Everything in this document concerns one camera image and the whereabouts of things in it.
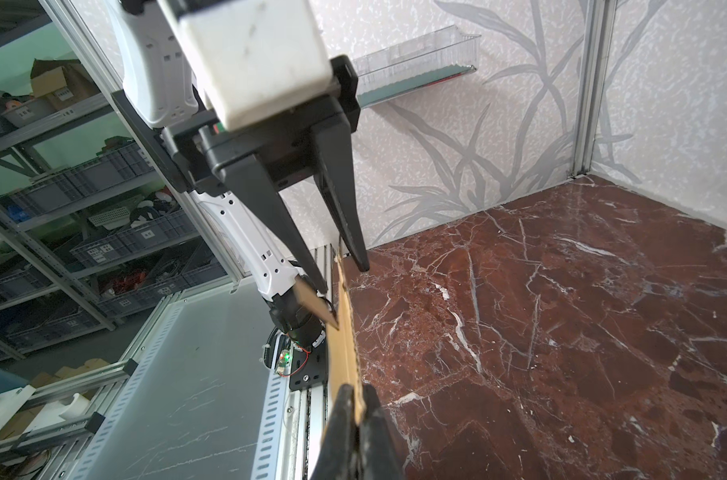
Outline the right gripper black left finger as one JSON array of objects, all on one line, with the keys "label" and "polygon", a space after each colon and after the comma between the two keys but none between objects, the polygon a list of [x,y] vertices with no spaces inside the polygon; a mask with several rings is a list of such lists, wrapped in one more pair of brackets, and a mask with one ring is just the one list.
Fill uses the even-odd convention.
[{"label": "right gripper black left finger", "polygon": [[354,388],[343,384],[337,391],[311,480],[349,480],[357,476],[357,425]]}]

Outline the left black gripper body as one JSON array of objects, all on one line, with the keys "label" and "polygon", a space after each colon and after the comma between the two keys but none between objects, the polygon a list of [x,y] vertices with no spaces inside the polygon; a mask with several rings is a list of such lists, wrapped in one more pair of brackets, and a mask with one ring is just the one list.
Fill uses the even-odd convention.
[{"label": "left black gripper body", "polygon": [[251,126],[227,132],[209,109],[164,128],[158,134],[164,150],[158,160],[160,171],[179,192],[223,192],[226,187],[215,176],[215,169],[254,155],[277,191],[309,177],[315,179],[312,126],[344,114],[352,140],[360,116],[358,77],[352,61],[339,55],[330,60],[330,66],[333,78],[329,92]]}]

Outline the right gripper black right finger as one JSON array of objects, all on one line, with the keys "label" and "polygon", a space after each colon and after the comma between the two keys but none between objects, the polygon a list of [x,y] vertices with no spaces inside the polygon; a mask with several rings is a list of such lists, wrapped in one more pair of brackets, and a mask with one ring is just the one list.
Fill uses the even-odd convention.
[{"label": "right gripper black right finger", "polygon": [[364,480],[403,479],[403,468],[389,432],[389,422],[377,390],[371,384],[363,385],[365,416],[358,426],[358,478]]}]

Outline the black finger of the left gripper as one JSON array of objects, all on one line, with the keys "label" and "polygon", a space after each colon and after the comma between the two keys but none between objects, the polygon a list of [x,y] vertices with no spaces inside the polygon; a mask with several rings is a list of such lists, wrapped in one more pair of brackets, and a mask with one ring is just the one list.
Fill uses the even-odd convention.
[{"label": "black finger of the left gripper", "polygon": [[311,128],[315,183],[341,240],[361,272],[369,258],[358,217],[351,147],[351,130],[344,114],[326,118]]},{"label": "black finger of the left gripper", "polygon": [[256,276],[260,292],[285,294],[296,281],[297,270],[271,240],[276,236],[305,272],[306,283],[325,294],[326,281],[262,162],[249,155],[217,167],[215,176],[234,195],[215,215]]}]

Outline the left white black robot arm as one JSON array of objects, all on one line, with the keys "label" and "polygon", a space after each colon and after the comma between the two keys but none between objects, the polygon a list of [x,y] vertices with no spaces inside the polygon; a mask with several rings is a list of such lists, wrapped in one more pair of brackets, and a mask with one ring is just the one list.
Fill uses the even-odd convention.
[{"label": "left white black robot arm", "polygon": [[275,327],[311,351],[336,322],[281,191],[312,179],[360,270],[352,62],[306,1],[111,1],[123,92],[174,190],[194,197],[254,277]]}]

